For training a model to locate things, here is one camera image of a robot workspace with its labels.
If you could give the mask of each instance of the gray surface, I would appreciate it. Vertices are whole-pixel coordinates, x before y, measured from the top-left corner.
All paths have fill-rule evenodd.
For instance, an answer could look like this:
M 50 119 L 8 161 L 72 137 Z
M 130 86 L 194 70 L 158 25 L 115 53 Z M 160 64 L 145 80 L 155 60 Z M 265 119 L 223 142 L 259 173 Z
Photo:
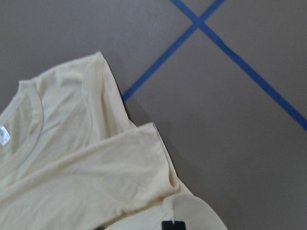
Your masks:
M 211 0 L 184 0 L 198 15 Z M 305 1 L 226 1 L 208 25 L 307 117 Z M 122 93 L 191 25 L 169 1 L 1 1 L 0 110 L 29 79 L 101 50 Z M 200 30 L 126 103 L 230 230 L 307 226 L 307 134 Z
M 307 117 L 307 1 L 226 1 L 207 21 Z

